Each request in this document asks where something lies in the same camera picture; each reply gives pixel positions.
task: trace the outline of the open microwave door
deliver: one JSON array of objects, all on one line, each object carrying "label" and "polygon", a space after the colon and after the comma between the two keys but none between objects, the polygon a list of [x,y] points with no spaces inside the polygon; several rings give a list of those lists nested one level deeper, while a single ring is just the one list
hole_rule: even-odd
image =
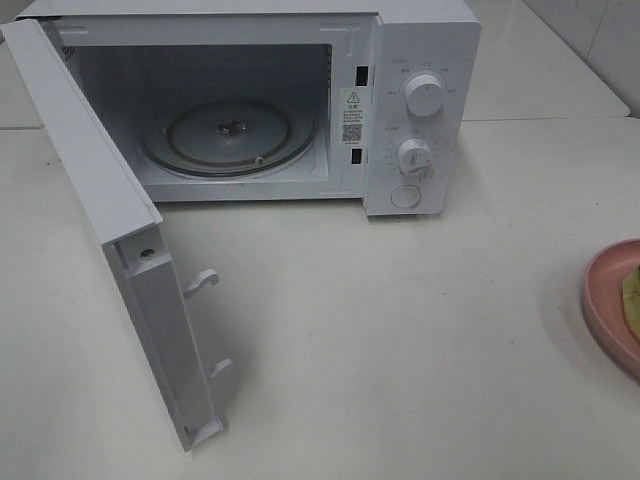
[{"label": "open microwave door", "polygon": [[230,361],[204,366],[184,298],[213,270],[181,287],[159,230],[162,217],[89,105],[43,24],[2,27],[5,40],[62,164],[102,245],[185,450],[223,429],[214,377]]}]

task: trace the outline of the white microwave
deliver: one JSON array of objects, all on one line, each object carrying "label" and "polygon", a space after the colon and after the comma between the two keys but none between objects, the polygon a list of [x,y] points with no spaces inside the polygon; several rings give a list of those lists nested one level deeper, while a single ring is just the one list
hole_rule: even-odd
[{"label": "white microwave", "polygon": [[185,450],[224,428],[153,202],[441,210],[480,25],[462,0],[37,0],[2,32]]}]

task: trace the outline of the white countertop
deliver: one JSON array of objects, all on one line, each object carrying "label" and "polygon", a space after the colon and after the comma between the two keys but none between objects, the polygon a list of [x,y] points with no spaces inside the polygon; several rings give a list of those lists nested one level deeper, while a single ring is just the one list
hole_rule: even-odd
[{"label": "white countertop", "polygon": [[[626,105],[521,0],[470,0],[483,25],[465,120],[624,117]],[[6,44],[0,129],[40,127]]]},{"label": "white countertop", "polygon": [[583,322],[638,236],[640,121],[468,122],[441,216],[358,201],[161,207],[229,432],[179,446],[42,131],[0,132],[3,478],[637,478],[640,386]]}]

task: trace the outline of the vent slot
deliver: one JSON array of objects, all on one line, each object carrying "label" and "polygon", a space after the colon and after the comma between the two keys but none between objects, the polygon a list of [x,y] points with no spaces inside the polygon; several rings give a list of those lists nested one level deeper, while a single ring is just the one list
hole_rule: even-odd
[{"label": "vent slot", "polygon": [[75,47],[62,47],[62,59],[66,62],[68,61],[74,53],[76,53]]}]

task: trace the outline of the pink plate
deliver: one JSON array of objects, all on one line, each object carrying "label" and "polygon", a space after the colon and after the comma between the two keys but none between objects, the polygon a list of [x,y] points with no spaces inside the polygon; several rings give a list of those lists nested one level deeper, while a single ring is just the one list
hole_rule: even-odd
[{"label": "pink plate", "polygon": [[587,267],[582,303],[587,323],[600,344],[640,378],[640,343],[624,317],[622,279],[640,266],[640,239],[613,244]]}]

